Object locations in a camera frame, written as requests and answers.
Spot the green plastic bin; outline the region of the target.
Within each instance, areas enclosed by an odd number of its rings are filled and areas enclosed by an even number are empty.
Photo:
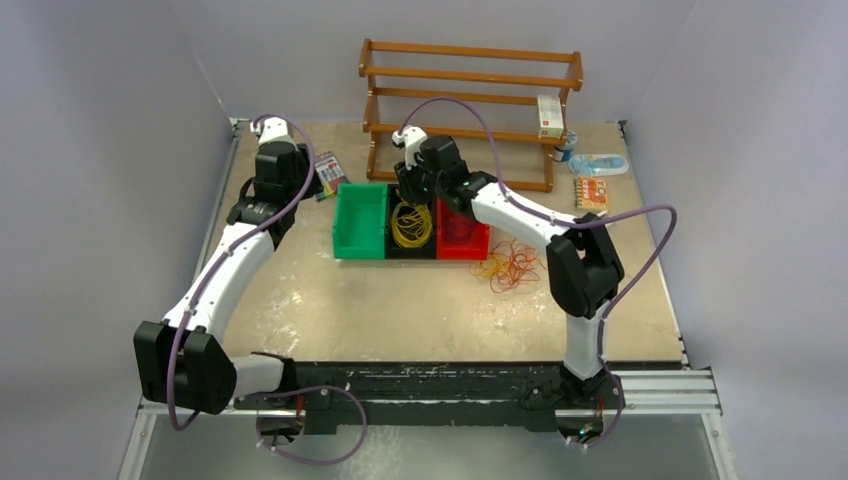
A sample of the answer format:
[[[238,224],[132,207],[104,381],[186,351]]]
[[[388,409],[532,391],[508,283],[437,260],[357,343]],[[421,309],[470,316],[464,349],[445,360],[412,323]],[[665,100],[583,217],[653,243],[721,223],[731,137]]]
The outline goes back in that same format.
[[[387,208],[385,184],[341,184],[332,229],[334,257],[384,259]]]

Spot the red plastic bin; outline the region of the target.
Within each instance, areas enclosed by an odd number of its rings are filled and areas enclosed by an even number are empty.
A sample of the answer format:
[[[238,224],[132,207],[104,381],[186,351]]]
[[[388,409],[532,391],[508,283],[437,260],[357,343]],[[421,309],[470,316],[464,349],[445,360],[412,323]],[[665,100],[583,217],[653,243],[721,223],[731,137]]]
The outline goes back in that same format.
[[[489,254],[490,226],[455,213],[438,199],[436,258],[485,260]]]

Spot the black plastic bin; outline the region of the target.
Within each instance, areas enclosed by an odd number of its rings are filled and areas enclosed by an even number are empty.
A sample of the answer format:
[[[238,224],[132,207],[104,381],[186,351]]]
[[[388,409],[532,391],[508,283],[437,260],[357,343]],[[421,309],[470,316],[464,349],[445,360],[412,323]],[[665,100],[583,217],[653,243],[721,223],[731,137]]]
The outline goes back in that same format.
[[[385,257],[392,260],[434,260],[436,221],[433,205],[412,206],[389,185],[385,229]]]

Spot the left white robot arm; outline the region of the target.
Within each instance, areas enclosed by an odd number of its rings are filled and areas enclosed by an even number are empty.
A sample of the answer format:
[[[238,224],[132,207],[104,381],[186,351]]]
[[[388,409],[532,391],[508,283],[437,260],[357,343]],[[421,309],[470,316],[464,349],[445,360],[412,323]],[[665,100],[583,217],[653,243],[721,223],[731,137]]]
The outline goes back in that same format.
[[[134,333],[144,399],[209,414],[253,394],[275,409],[295,402],[298,382],[284,373],[289,360],[267,353],[232,359],[221,342],[253,277],[293,226],[299,201],[320,185],[311,160],[304,143],[260,145],[255,174],[242,186],[209,262],[162,320],[144,321]]]

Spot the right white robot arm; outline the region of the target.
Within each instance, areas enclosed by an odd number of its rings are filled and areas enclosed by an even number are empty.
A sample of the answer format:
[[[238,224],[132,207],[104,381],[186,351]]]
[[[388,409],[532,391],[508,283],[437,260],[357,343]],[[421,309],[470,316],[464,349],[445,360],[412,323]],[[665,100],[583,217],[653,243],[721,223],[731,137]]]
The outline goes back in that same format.
[[[616,297],[623,265],[598,216],[545,210],[503,185],[470,171],[452,137],[418,127],[392,135],[404,158],[394,171],[401,196],[415,204],[439,200],[454,214],[499,229],[544,255],[551,297],[566,315],[564,399],[584,407],[601,391],[605,331],[601,315]]]

